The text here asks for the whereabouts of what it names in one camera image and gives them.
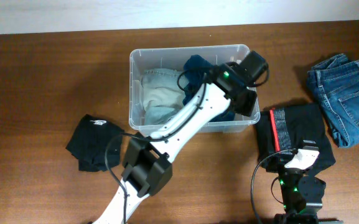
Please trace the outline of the teal shirt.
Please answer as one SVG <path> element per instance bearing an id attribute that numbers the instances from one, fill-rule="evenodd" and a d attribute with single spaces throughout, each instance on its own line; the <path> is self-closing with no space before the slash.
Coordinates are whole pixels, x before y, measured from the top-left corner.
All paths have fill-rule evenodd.
<path id="1" fill-rule="evenodd" d="M 199 55 L 192 55 L 184 64 L 184 74 L 179 79 L 179 85 L 185 93 L 182 100 L 186 105 L 198 92 L 203 83 L 203 74 L 207 73 L 213 65 Z"/>

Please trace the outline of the light blue jeans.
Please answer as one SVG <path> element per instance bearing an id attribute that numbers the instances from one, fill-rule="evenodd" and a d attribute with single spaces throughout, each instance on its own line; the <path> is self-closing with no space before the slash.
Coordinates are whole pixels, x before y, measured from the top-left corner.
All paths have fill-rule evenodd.
<path id="1" fill-rule="evenodd" d="M 177 84 L 181 73 L 167 68 L 144 71 L 141 85 L 145 125 L 164 124 L 184 107 L 185 92 Z"/>

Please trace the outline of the black Nike shirt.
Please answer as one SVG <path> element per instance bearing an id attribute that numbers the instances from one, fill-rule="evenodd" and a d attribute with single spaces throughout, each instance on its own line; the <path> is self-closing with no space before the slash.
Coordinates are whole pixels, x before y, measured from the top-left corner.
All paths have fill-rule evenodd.
<path id="1" fill-rule="evenodd" d="M 110 167 L 120 163 L 123 132 L 108 120 L 86 114 L 75 128 L 66 150 L 78 160 L 78 170 L 106 171 L 105 159 Z"/>

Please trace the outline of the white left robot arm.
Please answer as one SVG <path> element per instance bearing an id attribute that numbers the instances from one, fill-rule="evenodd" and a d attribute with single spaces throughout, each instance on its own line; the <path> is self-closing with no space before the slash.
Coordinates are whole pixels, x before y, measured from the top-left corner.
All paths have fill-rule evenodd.
<path id="1" fill-rule="evenodd" d="M 124 170 L 115 179 L 119 188 L 95 223 L 126 223 L 143 200 L 170 181 L 181 149 L 214 117 L 226 111 L 251 116 L 261 75 L 269 75 L 269 65 L 255 51 L 240 63 L 208 67 L 198 92 L 169 122 L 147 137 L 130 134 Z"/>

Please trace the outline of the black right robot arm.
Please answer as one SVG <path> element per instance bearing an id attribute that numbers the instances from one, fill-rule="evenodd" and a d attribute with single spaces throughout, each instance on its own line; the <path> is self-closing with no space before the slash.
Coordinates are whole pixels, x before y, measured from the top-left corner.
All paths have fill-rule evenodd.
<path id="1" fill-rule="evenodd" d="M 309 174 L 317 163 L 320 149 L 314 141 L 304 140 L 301 147 L 280 150 L 269 161 L 268 172 L 278 174 L 282 195 L 283 214 L 274 216 L 278 224 L 329 224 L 343 223 L 335 218 L 319 219 L 317 212 L 323 207 L 322 198 L 326 183 Z"/>

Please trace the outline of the black shorts with red stripe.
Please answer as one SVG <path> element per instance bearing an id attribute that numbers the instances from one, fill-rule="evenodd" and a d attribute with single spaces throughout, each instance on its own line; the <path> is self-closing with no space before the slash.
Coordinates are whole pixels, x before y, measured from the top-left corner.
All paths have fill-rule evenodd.
<path id="1" fill-rule="evenodd" d="M 309 175 L 315 176 L 336 162 L 316 103 L 263 111 L 255 128 L 258 161 L 266 160 L 261 167 L 267 172 L 276 173 L 278 166 L 289 162 L 293 158 L 291 149 L 301 149 L 313 142 L 319 148 L 319 156 L 307 169 Z"/>

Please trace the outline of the dark blue folded jeans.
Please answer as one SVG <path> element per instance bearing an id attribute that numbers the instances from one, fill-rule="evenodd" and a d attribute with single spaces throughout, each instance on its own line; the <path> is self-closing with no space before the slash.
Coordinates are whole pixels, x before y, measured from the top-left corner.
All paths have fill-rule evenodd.
<path id="1" fill-rule="evenodd" d="M 338 147 L 359 144 L 359 60 L 337 54 L 307 72 L 307 87 L 327 119 Z"/>

